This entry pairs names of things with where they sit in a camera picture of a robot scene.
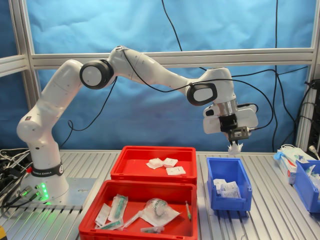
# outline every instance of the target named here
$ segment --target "aluminum frame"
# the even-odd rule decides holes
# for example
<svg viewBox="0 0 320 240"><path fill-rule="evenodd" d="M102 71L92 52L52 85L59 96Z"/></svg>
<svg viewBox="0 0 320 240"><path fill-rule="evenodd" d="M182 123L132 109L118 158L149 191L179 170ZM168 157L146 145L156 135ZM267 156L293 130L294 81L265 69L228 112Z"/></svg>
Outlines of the aluminum frame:
<svg viewBox="0 0 320 240"><path fill-rule="evenodd" d="M8 0L12 26L17 45L17 56L0 58L0 77L22 72L26 100L29 109L37 102L41 87L37 70L57 69L68 59L82 63L107 58L109 53L35 54L26 0ZM235 50L206 50L183 52L146 52L165 68L194 68L256 65L310 65L307 81L320 77L318 58L320 0L316 1L314 29L311 47L307 48L262 48ZM316 91L311 90L306 101L315 102ZM306 104L302 114L312 118L313 105ZM298 127L296 144L307 150L311 123L303 118Z"/></svg>

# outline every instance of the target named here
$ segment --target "metal post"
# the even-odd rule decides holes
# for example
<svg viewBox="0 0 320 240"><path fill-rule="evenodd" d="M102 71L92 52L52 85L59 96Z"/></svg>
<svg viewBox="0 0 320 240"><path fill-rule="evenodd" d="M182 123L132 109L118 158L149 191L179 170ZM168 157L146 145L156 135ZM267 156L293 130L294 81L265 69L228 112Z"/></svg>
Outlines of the metal post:
<svg viewBox="0 0 320 240"><path fill-rule="evenodd" d="M312 36L312 43L311 47L314 48L312 64L309 67L308 79L307 82L309 83L311 80L320 77L320 66L318 63L318 56L319 56L319 35L320 35L320 1L316 1L316 8L314 14L314 25L313 25L313 36ZM309 91L308 96L305 98L305 102L314 103L316 100L317 91L311 89ZM313 104L305 104L301 111L301 116L305 116L309 119L312 119L314 114L314 105ZM308 148L308 141L309 135L311 130L311 122L306 118L300 118L297 139L295 144L301 148L303 151L307 151Z"/></svg>
<svg viewBox="0 0 320 240"><path fill-rule="evenodd" d="M22 72L26 100L29 109L37 102L41 93L35 70L32 68L30 56L34 54L27 5L24 0L9 0L9 7L14 29L14 36L19 55L24 55L28 69Z"/></svg>

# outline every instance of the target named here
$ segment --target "plastic bag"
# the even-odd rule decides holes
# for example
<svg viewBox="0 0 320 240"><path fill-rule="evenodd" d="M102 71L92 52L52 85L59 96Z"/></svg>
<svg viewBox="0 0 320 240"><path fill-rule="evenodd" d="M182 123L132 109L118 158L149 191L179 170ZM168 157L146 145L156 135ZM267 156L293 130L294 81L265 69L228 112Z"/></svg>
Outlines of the plastic bag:
<svg viewBox="0 0 320 240"><path fill-rule="evenodd" d="M108 220L111 222L118 221L124 217L125 209L128 203L128 197L117 194L112 201L111 211Z"/></svg>
<svg viewBox="0 0 320 240"><path fill-rule="evenodd" d="M153 198L146 203L141 218L155 227L161 227L171 222L179 214L168 206L166 201Z"/></svg>

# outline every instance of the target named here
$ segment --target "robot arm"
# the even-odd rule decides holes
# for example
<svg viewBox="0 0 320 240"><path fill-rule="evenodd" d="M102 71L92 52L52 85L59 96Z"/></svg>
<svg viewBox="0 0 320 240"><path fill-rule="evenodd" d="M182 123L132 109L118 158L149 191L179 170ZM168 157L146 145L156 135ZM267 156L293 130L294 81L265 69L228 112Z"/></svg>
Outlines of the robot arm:
<svg viewBox="0 0 320 240"><path fill-rule="evenodd" d="M116 47L107 60L84 65L68 60L56 71L35 106L17 126L17 134L27 143L33 161L31 176L23 179L21 189L27 186L34 189L45 183L45 192L40 189L41 197L35 202L58 198L68 190L52 127L83 85L101 89L112 84L116 76L141 84L144 84L143 79L148 85L161 84L172 89L187 86L179 91L191 104L202 106L213 102L203 112L204 131L207 134L224 132L231 145L237 144L238 139L248 138L248 128L258 125L251 106L238 108L232 77L226 68L209 69L198 79L186 78L165 69L143 53L123 46Z"/></svg>

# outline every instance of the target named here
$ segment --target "ridged metal surface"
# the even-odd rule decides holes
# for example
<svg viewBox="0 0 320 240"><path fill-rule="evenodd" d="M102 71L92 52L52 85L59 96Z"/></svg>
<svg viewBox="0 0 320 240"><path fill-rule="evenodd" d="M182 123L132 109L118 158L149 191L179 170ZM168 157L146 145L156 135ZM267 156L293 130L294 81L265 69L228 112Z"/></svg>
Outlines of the ridged metal surface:
<svg viewBox="0 0 320 240"><path fill-rule="evenodd" d="M10 208L1 216L0 225L9 240L75 240L78 226L101 184L110 179L110 170L119 151L62 151L65 174L73 178L97 178L83 210L57 209L52 206ZM197 153L197 200L199 240L317 240L320 215L309 214L295 189L285 178L269 153L246 153L241 158L250 179L253 196L247 217L239 212L210 209L207 198L207 157L228 156L222 152Z"/></svg>

